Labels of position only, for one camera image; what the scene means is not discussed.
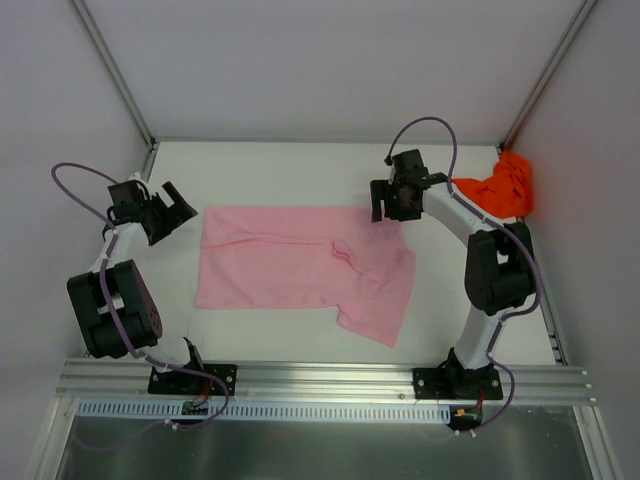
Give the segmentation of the pink t shirt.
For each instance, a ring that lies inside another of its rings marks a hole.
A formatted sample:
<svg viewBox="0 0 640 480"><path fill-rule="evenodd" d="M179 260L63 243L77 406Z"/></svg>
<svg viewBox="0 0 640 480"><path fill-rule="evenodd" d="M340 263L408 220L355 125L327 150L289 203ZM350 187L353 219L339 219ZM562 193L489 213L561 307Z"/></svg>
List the pink t shirt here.
<svg viewBox="0 0 640 480"><path fill-rule="evenodd" d="M400 335L416 255L365 207L218 206L204 213L200 309L335 307L342 328L387 347Z"/></svg>

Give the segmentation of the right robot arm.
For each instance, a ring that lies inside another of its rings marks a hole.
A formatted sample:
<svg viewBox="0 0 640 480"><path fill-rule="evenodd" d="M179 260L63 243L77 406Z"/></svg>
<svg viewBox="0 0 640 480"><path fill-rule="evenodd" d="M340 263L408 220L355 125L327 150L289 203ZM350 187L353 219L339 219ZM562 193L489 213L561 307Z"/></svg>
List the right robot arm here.
<svg viewBox="0 0 640 480"><path fill-rule="evenodd" d="M500 400L493 351L507 319L538 291L528 228L505 224L472 203L443 173L431 173L413 149L385 160L387 180L370 183L372 219L418 220L428 215L466 248L464 288L470 302L463 332L436 368L416 368L419 399Z"/></svg>

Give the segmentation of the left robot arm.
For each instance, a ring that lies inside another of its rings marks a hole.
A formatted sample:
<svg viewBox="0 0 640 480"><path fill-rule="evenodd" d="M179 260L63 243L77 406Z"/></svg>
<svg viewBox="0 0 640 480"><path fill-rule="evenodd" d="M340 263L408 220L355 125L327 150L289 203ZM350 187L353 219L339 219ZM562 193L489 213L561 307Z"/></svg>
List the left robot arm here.
<svg viewBox="0 0 640 480"><path fill-rule="evenodd" d="M158 350L163 337L161 315L134 251L152 247L198 215L171 182L162 185L166 203L144 182L132 179L108 187L112 205L104 221L104 246L90 269L67 281L67 291L89 354L145 360L185 393L194 393L206 380L206 369L193 343L176 359Z"/></svg>

